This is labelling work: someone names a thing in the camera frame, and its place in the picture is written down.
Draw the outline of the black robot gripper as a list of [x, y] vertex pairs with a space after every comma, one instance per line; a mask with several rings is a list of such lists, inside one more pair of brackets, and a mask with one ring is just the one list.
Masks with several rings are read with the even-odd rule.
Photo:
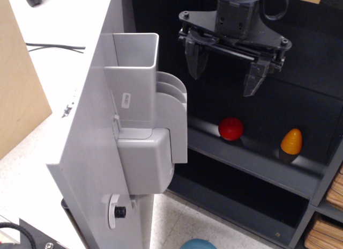
[[250, 61], [244, 79], [244, 97], [253, 96], [268, 72], [281, 70], [292, 43], [261, 20], [276, 21], [288, 10], [289, 0], [276, 15], [267, 15], [264, 0], [218, 0], [215, 11], [183, 11], [179, 40], [185, 46], [189, 74], [198, 79], [205, 70], [208, 51]]

